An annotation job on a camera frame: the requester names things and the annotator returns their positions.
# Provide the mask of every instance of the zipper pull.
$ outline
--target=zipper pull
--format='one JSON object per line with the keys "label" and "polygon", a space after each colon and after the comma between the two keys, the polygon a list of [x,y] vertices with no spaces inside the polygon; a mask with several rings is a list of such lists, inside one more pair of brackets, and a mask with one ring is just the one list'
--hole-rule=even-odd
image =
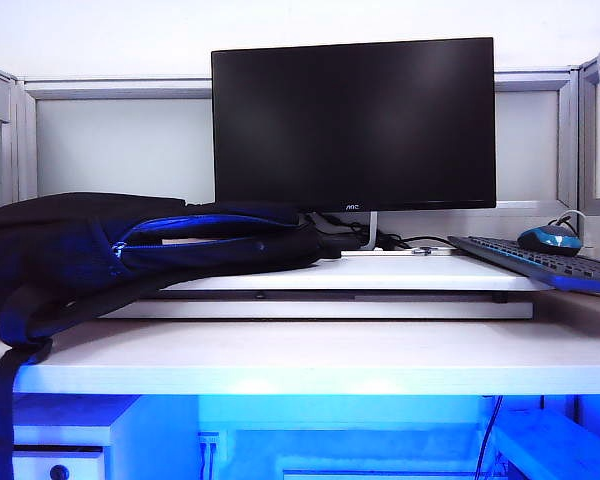
{"label": "zipper pull", "polygon": [[111,251],[116,257],[120,258],[122,257],[122,249],[126,246],[127,244],[125,242],[116,242],[111,247]]}

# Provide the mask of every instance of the blue zipper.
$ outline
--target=blue zipper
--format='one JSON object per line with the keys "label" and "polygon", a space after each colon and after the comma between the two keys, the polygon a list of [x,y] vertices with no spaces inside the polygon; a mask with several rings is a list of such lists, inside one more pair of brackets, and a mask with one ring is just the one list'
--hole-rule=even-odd
{"label": "blue zipper", "polygon": [[147,220],[142,223],[139,223],[138,225],[135,225],[133,228],[129,229],[122,236],[122,238],[119,241],[117,241],[116,243],[114,243],[111,246],[111,252],[117,258],[121,258],[122,251],[127,248],[130,248],[130,249],[170,248],[170,247],[182,247],[182,246],[187,246],[187,245],[208,245],[210,243],[221,243],[221,242],[230,242],[230,241],[234,241],[234,240],[240,240],[237,238],[231,238],[231,239],[226,239],[226,240],[209,240],[208,242],[198,242],[195,244],[194,243],[191,243],[191,244],[179,243],[179,244],[171,244],[171,245],[131,245],[131,246],[128,245],[127,242],[125,242],[125,240],[127,240],[133,233],[144,231],[145,230],[144,227],[146,227],[147,225],[155,225],[156,227],[170,225],[170,224],[178,224],[178,223],[183,223],[184,225],[187,225],[187,224],[209,225],[209,224],[213,224],[213,223],[218,223],[218,221],[222,220],[222,219],[235,219],[235,218],[246,220],[247,222],[250,222],[250,223],[267,223],[269,225],[276,225],[276,226],[281,226],[281,227],[293,226],[291,224],[275,222],[272,220],[262,220],[262,219],[256,220],[253,217],[247,217],[244,215],[219,214],[219,215],[197,215],[197,216],[187,216],[187,217],[168,217],[166,219]]}

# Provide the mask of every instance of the power outlet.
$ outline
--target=power outlet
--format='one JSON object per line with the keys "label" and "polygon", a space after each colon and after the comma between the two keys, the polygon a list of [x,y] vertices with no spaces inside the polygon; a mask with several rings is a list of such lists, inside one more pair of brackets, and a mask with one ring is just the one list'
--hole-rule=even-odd
{"label": "power outlet", "polygon": [[215,445],[213,450],[213,460],[226,462],[227,461],[227,434],[226,432],[198,432],[198,441],[200,444],[205,444],[206,455],[209,458],[212,450],[212,445]]}

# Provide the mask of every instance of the drawer knob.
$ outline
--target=drawer knob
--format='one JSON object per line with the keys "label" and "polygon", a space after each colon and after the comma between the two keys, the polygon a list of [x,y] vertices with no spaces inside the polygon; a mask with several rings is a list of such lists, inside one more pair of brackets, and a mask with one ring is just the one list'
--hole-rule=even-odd
{"label": "drawer knob", "polygon": [[69,480],[69,469],[64,465],[55,465],[49,470],[51,480]]}

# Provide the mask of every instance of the desk drawer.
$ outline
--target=desk drawer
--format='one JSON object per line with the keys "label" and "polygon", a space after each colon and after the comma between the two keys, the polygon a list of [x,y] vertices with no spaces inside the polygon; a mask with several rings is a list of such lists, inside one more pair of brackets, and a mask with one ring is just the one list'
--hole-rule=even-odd
{"label": "desk drawer", "polygon": [[13,458],[18,480],[49,479],[55,465],[64,466],[70,480],[105,480],[102,452],[16,452]]}

